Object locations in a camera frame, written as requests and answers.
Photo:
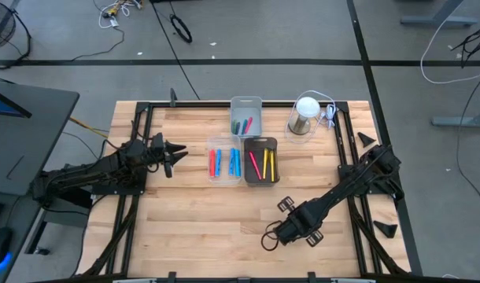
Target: cable bundle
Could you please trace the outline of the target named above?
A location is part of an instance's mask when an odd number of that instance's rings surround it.
[[[470,43],[479,40],[478,45],[476,45],[472,50],[468,50],[468,47]],[[477,30],[475,33],[472,35],[467,36],[458,46],[455,46],[452,48],[452,51],[461,47],[462,46],[462,57],[460,58],[460,67],[464,68],[471,58],[475,53],[477,53],[480,50],[480,29]]]

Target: concrete floor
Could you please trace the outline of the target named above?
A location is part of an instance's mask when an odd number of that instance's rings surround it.
[[[99,6],[110,1],[96,0]],[[403,14],[431,14],[443,1],[356,0],[355,5],[371,60],[419,60],[435,28],[405,27]],[[194,42],[190,45],[169,32],[181,59],[312,58],[360,59],[353,26],[342,0],[204,0],[173,3]],[[168,3],[156,5],[171,12]],[[112,29],[98,27],[98,11],[91,0],[21,0],[17,6],[33,36],[31,60],[66,60],[108,49],[120,39]],[[480,21],[480,1],[465,1],[459,16]],[[173,59],[154,11],[147,5],[120,16],[125,42],[108,54],[85,59]],[[167,31],[172,31],[164,21]],[[427,60],[456,60],[455,46],[480,27],[442,30]],[[11,40],[24,48],[19,27]],[[11,46],[0,48],[0,59],[13,59]],[[475,60],[480,60],[480,53]],[[202,99],[257,95],[264,99],[295,99],[307,89],[321,90],[338,100],[370,100],[361,66],[315,65],[195,65],[184,66]],[[480,68],[427,68],[432,79],[460,78]],[[478,82],[433,85],[417,67],[373,67],[390,138],[403,161],[401,181],[406,192],[423,273],[440,277],[480,279],[480,200],[456,169],[456,130],[430,125],[434,115],[461,114]],[[74,90],[81,98],[74,117],[109,129],[117,100],[166,100],[173,87],[180,100],[196,99],[178,66],[27,66],[1,71],[16,83]],[[480,90],[469,108],[480,111]],[[94,150],[101,139],[76,125],[78,134]],[[463,130],[461,164],[480,189],[480,130]],[[92,161],[93,156],[74,138],[62,136],[46,165]],[[70,276],[80,250],[82,230],[49,226],[40,243],[53,251],[46,257],[21,255],[8,282],[37,281]]]

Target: black desk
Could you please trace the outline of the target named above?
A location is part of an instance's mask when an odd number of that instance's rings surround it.
[[[31,180],[43,169],[48,157],[63,131],[77,100],[78,93],[63,90],[51,90],[33,86],[0,83],[0,93],[14,100],[33,115],[31,123],[24,118],[0,116],[0,204],[4,205],[0,214],[0,227],[6,224],[9,212],[18,198],[11,193],[23,191],[13,209],[8,227],[13,229],[13,239],[9,252],[9,265],[0,270],[0,282],[4,282],[11,271],[17,256],[39,213],[39,204],[32,200],[30,193]],[[18,165],[22,174],[11,175],[12,181],[5,179],[7,171],[1,167],[9,161],[4,156],[13,155],[14,151],[26,154],[25,162]]]

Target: wooden tabletop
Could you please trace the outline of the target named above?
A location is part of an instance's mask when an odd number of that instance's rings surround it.
[[[114,144],[129,139],[135,105],[136,101],[117,102],[109,133]],[[368,102],[349,101],[349,108],[356,140],[358,131],[377,139]],[[345,201],[324,220],[320,229],[324,239],[316,247],[300,240],[267,252],[260,245],[266,225],[286,218],[276,207],[282,198],[291,196],[299,204],[338,184],[334,131],[320,127],[309,142],[293,144],[283,131],[289,114],[290,108],[263,109],[263,136],[279,143],[280,182],[271,188],[250,188],[243,180],[237,186],[218,187],[207,178],[205,147],[208,137],[228,135],[228,109],[155,109],[151,135],[162,132],[164,139],[187,145],[189,155],[175,165],[173,178],[166,178],[163,170],[148,175],[146,193],[139,203],[129,277],[167,277],[170,271],[176,271],[178,277],[306,277],[309,271],[316,272],[317,277],[359,276]],[[345,134],[341,114],[339,119]],[[357,150],[361,155],[371,146]],[[346,139],[345,148],[351,164]],[[367,198],[373,220],[399,224],[388,196]],[[108,196],[91,212],[79,273],[91,266],[109,242],[117,201],[117,196]],[[397,264],[409,270],[401,231],[394,239],[387,239],[375,228],[375,235]],[[363,245],[368,270],[373,271],[364,237]],[[120,268],[122,248],[121,244],[115,270]]]

